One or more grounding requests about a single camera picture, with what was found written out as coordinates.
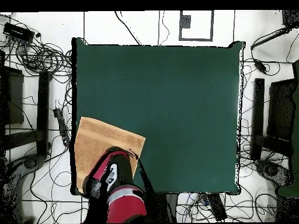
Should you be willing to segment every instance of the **green table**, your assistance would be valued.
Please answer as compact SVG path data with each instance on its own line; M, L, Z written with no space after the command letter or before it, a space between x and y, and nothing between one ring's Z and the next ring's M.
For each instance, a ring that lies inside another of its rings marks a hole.
M241 49L78 38L77 127L91 117L146 137L140 159L155 191L236 191ZM139 173L134 182L143 188Z

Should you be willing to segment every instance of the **towel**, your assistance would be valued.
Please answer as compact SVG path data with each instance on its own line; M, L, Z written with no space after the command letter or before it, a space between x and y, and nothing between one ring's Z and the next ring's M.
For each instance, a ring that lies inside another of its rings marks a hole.
M105 150L118 146L126 151L131 149L140 157L145 138L93 118L81 117L75 140L75 162L77 187L83 193L82 185L85 177L93 169ZM137 160L131 157L133 176L137 168Z

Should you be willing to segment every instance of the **black electronic device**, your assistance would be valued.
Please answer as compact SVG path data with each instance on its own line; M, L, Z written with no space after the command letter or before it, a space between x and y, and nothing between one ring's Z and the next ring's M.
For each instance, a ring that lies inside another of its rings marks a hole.
M283 24L286 27L298 28L299 26L299 10L283 10Z
M9 114L6 115L5 124L22 124L24 122L24 116L21 111L23 109L22 97L23 97L23 83L24 75L21 70L14 69L5 66L6 76L9 80L9 97L10 100L18 106L9 106Z
M58 108L53 110L54 117L57 118L58 120L58 125L59 125L59 133L62 137L62 142L65 147L68 147L69 145L69 136L68 136L68 130L67 126L65 124L65 120L62 114L62 111Z
M207 194L207 199L211 205L211 210L217 222L227 218L227 213L223 206L220 194Z
M20 41L21 43L30 44L33 41L34 32L29 29L6 22L3 29L3 34L9 35L12 40Z
M294 104L292 94L296 89L296 80L272 82L269 90L269 118L267 135L290 141L293 132Z

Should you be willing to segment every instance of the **black cable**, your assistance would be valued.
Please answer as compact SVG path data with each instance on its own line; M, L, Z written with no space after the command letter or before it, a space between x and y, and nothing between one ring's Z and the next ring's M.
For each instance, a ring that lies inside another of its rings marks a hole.
M258 198L261 197L261 196L263 196L263 195L267 195L267 196L269 196L269 197L272 197L272 198L274 198L275 201L276 201L276 198L275 198L273 195L269 194L269 193L261 193L261 194L259 194L259 195L255 198L255 200L254 200L254 203L255 203L255 211L256 211L256 214L257 214L257 216L258 216L258 218L259 218L259 220L260 220L261 222L263 222L263 221L262 221L262 219L261 219L260 216L259 216L260 212L258 211L258 208L257 208L257 201L258 201Z
M43 200L43 199L41 199L40 197L38 197L38 196L32 191L32 184L33 184L33 182L34 182L34 180L35 180L35 175L36 175L36 174L35 174L35 171L34 171L34 172L33 172L33 180L32 180L32 182L31 182L31 184L30 184L30 188L29 188L29 190L31 191L31 193L32 193L33 196L35 196L38 200L42 201L42 202L45 203L45 205L46 205L46 208L44 209L43 213L40 215L39 219L37 220L37 223L36 223L36 224L39 224L41 217L44 215L44 213L46 212L46 210L47 210L47 208L48 208L48 204L45 202L45 200Z
M59 217L54 221L54 224L58 223L57 221L58 221L58 219L59 219L61 216L63 216L63 215L69 215L69 214L73 214L73 213L79 212L79 211L81 211L81 210L83 210L83 209L85 209L85 210L88 211L87 208L82 208L82 209L79 209L79 210L77 210L77 211L65 212L65 213L60 214Z
M286 57L286 61L287 61L287 62L289 62L289 61L287 60L287 58L288 58L288 56L290 55L290 52L291 52L292 46L293 46L293 44L294 44L294 42L295 42L296 38L298 38L298 36L299 36L299 33L297 34L297 36L296 36L296 37L295 37L295 39L293 40L293 42L292 42L292 44L291 44L291 47L290 47L290 49L289 49L289 51L288 51L288 54L287 54L287 57Z
M164 14L165 14L165 11L163 11L163 16L162 16L162 24L163 24L163 26L164 26L164 28L166 28L167 29L167 32L168 32L168 34L167 34L167 37L166 37L166 39L165 40L163 40L162 42L161 42L161 44L160 44L160 46L165 42L165 41L167 41L167 39L168 39L168 36L169 36L169 34L170 34L170 32L169 32L169 29L165 26L165 24L164 24Z
M118 14L116 13L116 11L114 12L116 17L118 18L118 20L126 27L126 29L128 30L128 32L131 34L131 36L133 37L133 39L137 42L138 45L141 45L141 43L138 42L138 40L135 38L135 36L132 34L131 30L128 28L128 26L119 18Z

